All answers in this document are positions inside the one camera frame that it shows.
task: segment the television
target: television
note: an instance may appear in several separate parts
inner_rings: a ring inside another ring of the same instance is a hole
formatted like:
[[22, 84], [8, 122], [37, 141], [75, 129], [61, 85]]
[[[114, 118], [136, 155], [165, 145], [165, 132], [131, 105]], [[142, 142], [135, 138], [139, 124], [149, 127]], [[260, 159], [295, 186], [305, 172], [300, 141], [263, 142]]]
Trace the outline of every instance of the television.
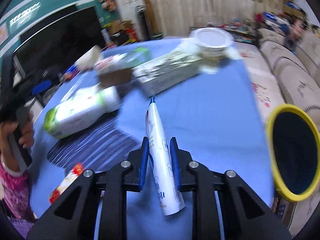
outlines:
[[49, 25], [50, 23], [59, 20], [60, 18], [76, 12], [77, 11], [77, 7], [75, 4], [70, 5], [66, 8], [63, 8], [57, 12], [54, 12], [53, 14], [50, 14], [49, 16], [47, 16], [46, 18], [42, 19], [40, 22], [38, 22], [37, 24], [33, 25], [31, 28], [27, 29], [23, 34], [20, 35], [20, 40], [22, 42], [25, 42], [27, 39], [29, 39], [33, 34], [35, 34], [36, 32], [38, 32], [39, 30], [41, 30], [42, 28], [46, 27], [47, 25]]
[[25, 77], [35, 70], [64, 73], [93, 46], [105, 46], [94, 6], [70, 13], [47, 25], [14, 51]]

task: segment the white tube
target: white tube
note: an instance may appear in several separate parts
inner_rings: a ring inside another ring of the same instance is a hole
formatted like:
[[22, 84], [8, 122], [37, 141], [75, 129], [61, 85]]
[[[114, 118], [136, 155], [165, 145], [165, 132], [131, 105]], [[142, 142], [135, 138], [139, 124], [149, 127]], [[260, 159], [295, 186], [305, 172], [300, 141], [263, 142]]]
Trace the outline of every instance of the white tube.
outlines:
[[172, 215], [183, 209], [185, 204], [182, 194], [177, 191], [174, 184], [168, 143], [154, 97], [146, 113], [146, 127], [149, 139], [149, 158], [160, 205], [165, 216]]

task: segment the round white lid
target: round white lid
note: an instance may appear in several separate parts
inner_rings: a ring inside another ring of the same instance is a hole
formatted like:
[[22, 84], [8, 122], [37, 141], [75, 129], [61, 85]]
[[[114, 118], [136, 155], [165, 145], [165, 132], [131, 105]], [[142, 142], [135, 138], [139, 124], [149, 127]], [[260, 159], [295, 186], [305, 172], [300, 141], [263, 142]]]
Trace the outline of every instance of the round white lid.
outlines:
[[115, 86], [108, 87], [101, 92], [103, 102], [107, 107], [107, 112], [116, 111], [121, 106], [121, 99]]
[[196, 43], [210, 49], [224, 49], [233, 43], [233, 36], [219, 28], [201, 28], [192, 33]]

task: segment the curtain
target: curtain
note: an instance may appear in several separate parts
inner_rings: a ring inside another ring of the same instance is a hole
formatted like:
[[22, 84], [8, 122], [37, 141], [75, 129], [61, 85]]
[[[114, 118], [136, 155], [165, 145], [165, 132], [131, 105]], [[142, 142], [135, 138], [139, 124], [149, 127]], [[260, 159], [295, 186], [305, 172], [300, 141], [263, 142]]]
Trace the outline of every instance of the curtain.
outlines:
[[188, 36], [190, 27], [208, 22], [228, 24], [253, 20], [255, 13], [278, 13], [280, 0], [150, 0], [163, 36]]

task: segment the yellow ring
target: yellow ring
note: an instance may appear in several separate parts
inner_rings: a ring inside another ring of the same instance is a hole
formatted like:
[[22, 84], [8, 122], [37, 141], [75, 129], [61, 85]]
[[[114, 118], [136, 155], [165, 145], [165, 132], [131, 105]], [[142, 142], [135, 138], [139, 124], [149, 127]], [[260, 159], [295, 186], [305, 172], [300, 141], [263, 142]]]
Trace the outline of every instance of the yellow ring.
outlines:
[[[284, 183], [280, 175], [278, 165], [276, 163], [275, 152], [273, 149], [273, 125], [275, 123], [277, 116], [280, 113], [284, 113], [284, 112], [291, 112], [291, 113], [297, 114], [308, 124], [308, 126], [310, 127], [315, 137], [317, 150], [318, 150], [318, 163], [316, 168], [316, 174], [310, 186], [304, 192], [298, 195], [292, 193]], [[273, 173], [273, 178], [276, 184], [277, 191], [282, 197], [284, 197], [286, 200], [291, 202], [298, 202], [298, 201], [307, 199], [314, 192], [314, 190], [316, 189], [320, 181], [320, 140], [319, 140], [319, 132], [316, 125], [311, 120], [311, 118], [299, 107], [296, 107], [290, 104], [283, 104], [278, 106], [276, 109], [272, 111], [267, 123], [267, 136], [269, 139], [269, 152], [270, 152], [270, 158], [271, 158], [272, 173]]]

